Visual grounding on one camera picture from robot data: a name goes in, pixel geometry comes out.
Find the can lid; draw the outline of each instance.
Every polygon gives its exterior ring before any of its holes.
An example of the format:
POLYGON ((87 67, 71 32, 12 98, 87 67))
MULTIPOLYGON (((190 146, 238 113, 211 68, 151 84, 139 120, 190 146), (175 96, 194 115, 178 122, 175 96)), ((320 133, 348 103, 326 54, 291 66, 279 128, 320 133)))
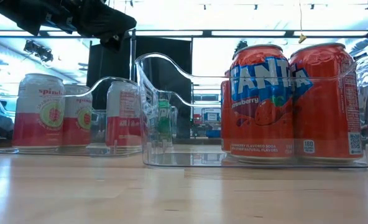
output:
POLYGON ((78 93, 86 93, 90 88, 83 85, 77 84, 64 84, 65 91, 69 94, 77 91, 78 93))
POLYGON ((61 80, 61 82, 62 82, 62 78, 58 78, 58 77, 56 77, 54 75, 47 75, 47 74, 41 74, 41 73, 28 73, 28 74, 25 74, 25 76, 27 76, 27 75, 45 76, 45 77, 48 77, 48 78, 56 78, 56 79, 61 80))
POLYGON ((295 51, 293 54, 290 55, 290 57, 293 57, 295 54, 299 53, 299 52, 302 52, 304 50, 308 50, 308 49, 313 49, 315 47, 321 47, 321 46, 334 46, 334 45, 337 45, 337 46, 341 46, 343 47, 344 49, 346 49, 346 46, 344 44, 340 44, 340 43, 335 43, 335 42, 331 42, 331 43, 323 43, 323 44, 315 44, 315 45, 311 45, 311 46, 307 46, 307 47, 304 47, 300 50, 297 50, 295 51))
POLYGON ((134 81, 132 81, 132 80, 127 80, 127 79, 125 79, 125 78, 118 78, 118 79, 119 79, 119 81, 113 81, 113 82, 111 83, 111 85, 117 85, 117 84, 119 84, 119 83, 129 83, 129 84, 132 84, 132 85, 137 86, 137 83, 136 83, 136 82, 134 82, 134 81))
POLYGON ((235 52, 234 57, 239 54, 240 52, 247 50, 247 49, 252 49, 255 47, 275 47, 276 49, 279 49, 280 51, 283 51, 281 47, 279 47, 278 45, 275 44, 256 44, 256 45, 252 45, 252 46, 248 46, 248 47, 244 47, 241 50, 238 50, 237 52, 235 52))

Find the pink and white can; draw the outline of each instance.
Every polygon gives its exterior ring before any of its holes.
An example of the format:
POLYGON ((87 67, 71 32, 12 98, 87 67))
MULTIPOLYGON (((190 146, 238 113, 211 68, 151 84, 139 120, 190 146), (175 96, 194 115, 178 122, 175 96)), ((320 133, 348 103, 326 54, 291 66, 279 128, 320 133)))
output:
POLYGON ((106 145, 140 147, 140 96, 136 83, 113 82, 107 94, 106 145))
POLYGON ((12 145, 18 148, 58 147, 62 143, 65 99, 62 80, 27 74, 20 82, 12 145))
MULTIPOLYGON (((78 95, 89 91, 87 86, 64 85, 65 95, 78 95)), ((93 96, 66 96, 63 122, 63 146, 90 144, 90 126, 93 96)))

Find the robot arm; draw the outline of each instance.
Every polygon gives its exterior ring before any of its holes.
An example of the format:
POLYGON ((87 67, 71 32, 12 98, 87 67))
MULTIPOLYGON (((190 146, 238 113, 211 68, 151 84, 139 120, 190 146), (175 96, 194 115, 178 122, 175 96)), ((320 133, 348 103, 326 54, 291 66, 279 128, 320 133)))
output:
POLYGON ((38 35, 40 26, 77 31, 113 50, 119 50, 124 34, 137 24, 103 0, 0 0, 0 13, 32 35, 38 35))

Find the green bottle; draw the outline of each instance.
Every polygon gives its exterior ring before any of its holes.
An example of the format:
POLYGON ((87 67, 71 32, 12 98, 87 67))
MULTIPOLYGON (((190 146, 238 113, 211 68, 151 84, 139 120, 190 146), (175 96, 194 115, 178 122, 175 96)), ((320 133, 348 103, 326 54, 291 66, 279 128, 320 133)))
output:
POLYGON ((171 116, 172 107, 168 100, 159 100, 159 122, 158 132, 159 139, 161 141, 166 140, 167 142, 172 141, 172 123, 171 116))

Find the cable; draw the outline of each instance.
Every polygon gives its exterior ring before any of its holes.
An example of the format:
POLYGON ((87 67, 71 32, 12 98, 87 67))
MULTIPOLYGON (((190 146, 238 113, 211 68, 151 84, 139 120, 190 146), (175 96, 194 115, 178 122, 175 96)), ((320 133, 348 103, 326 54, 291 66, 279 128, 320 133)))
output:
POLYGON ((45 67, 45 68, 53 68, 50 65, 46 65, 46 63, 44 62, 44 60, 40 60, 40 63, 45 67))
POLYGON ((303 34, 303 11, 301 10, 301 0, 298 0, 298 7, 300 8, 300 39, 298 43, 301 44, 305 39, 306 35, 303 34))
POLYGON ((301 10, 301 1, 298 0, 298 7, 300 8, 300 33, 303 33, 303 12, 301 10))
POLYGON ((26 59, 28 59, 29 58, 29 56, 31 56, 33 53, 30 53, 30 54, 27 54, 27 56, 25 56, 25 58, 24 59, 22 59, 20 62, 23 62, 23 61, 25 61, 26 59))

